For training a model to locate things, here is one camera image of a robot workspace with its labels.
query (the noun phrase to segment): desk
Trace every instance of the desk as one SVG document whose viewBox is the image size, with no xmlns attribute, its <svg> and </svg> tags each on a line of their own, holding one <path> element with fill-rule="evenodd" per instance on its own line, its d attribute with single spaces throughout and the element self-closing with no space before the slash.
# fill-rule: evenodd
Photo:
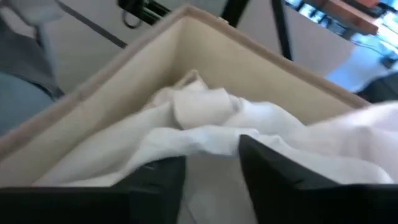
<svg viewBox="0 0 398 224">
<path fill-rule="evenodd" d="M 319 7 L 323 1 L 324 0 L 303 0 L 302 2 L 313 7 Z M 351 30 L 346 34 L 347 36 L 356 32 L 364 35 L 376 35 L 379 29 L 378 26 L 375 25 L 375 18 L 372 18 L 341 0 L 328 0 L 321 11 L 345 26 L 348 26 Z"/>
</svg>

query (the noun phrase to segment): beige box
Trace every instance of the beige box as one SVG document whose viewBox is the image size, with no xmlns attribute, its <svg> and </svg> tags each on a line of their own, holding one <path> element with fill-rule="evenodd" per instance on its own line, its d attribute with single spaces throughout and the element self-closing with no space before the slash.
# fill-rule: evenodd
<svg viewBox="0 0 398 224">
<path fill-rule="evenodd" d="M 192 68 L 210 88 L 270 101 L 305 124 L 368 104 L 216 17 L 184 6 L 79 89 L 0 139 L 0 186 L 30 185 L 84 138 L 136 112 Z"/>
</svg>

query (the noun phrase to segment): floor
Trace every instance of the floor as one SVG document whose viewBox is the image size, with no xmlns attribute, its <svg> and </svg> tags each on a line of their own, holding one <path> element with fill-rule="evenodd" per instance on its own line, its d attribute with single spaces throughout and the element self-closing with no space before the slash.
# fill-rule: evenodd
<svg viewBox="0 0 398 224">
<path fill-rule="evenodd" d="M 117 7 L 115 0 L 61 1 L 127 43 L 134 41 L 150 29 L 147 24 L 143 24 L 138 30 L 126 28 L 121 22 L 121 9 Z M 191 2 L 214 15 L 219 15 L 225 1 L 196 0 Z M 186 1 L 159 0 L 159 2 L 175 9 Z M 32 29 L 25 26 L 11 11 L 3 9 L 1 12 L 14 30 L 25 35 L 32 35 Z M 75 89 L 122 51 L 118 46 L 68 14 L 64 14 L 59 21 L 48 24 L 47 33 L 55 52 L 57 80 L 66 92 Z M 370 45 L 378 44 L 372 38 L 365 41 Z M 373 50 L 357 47 L 350 58 L 326 78 L 347 90 L 359 90 L 369 81 L 388 74 L 389 71 L 378 62 L 380 57 L 381 55 Z M 187 210 L 185 202 L 182 205 L 179 223 L 194 223 L 193 215 Z"/>
</svg>

